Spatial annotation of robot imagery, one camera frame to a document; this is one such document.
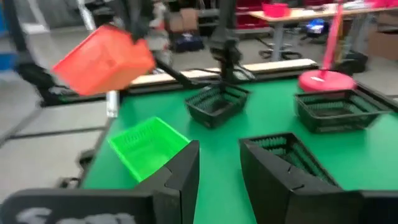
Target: cardboard box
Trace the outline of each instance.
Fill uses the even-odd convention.
[[[377,22],[398,27],[398,14],[382,13]],[[372,25],[369,29],[368,55],[398,60],[398,35],[382,34],[377,31],[377,25]]]

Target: red basket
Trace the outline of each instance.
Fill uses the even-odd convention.
[[[133,43],[128,32],[104,25],[53,67],[80,95],[121,90],[155,67],[145,40]]]
[[[287,4],[275,3],[265,4],[262,3],[262,11],[265,16],[280,18],[290,15],[290,9]]]

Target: green tabletop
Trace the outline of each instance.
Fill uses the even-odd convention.
[[[209,130],[193,121],[183,103],[193,91],[130,97],[108,136],[158,116],[189,139],[200,141],[200,183],[196,224],[256,223],[243,182],[238,139],[295,133],[345,190],[398,189],[398,117],[385,114],[365,131],[312,134],[295,115],[296,80],[242,85],[252,92],[244,112]],[[107,139],[102,143],[83,188],[131,189],[137,182]]]

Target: green basket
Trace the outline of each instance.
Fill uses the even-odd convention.
[[[141,182],[180,152],[189,140],[160,118],[151,118],[111,138],[109,143],[132,176]]]

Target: black mesh basket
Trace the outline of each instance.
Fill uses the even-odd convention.
[[[387,108],[356,90],[322,91],[295,96],[301,122],[313,133],[367,128]]]
[[[247,138],[262,147],[279,156],[286,162],[302,169],[328,184],[338,186],[331,175],[322,167],[314,155],[304,146],[303,142],[293,133],[271,134],[254,138]]]
[[[186,99],[191,117],[208,128],[225,123],[242,111],[250,92],[228,83],[219,83],[202,89]]]

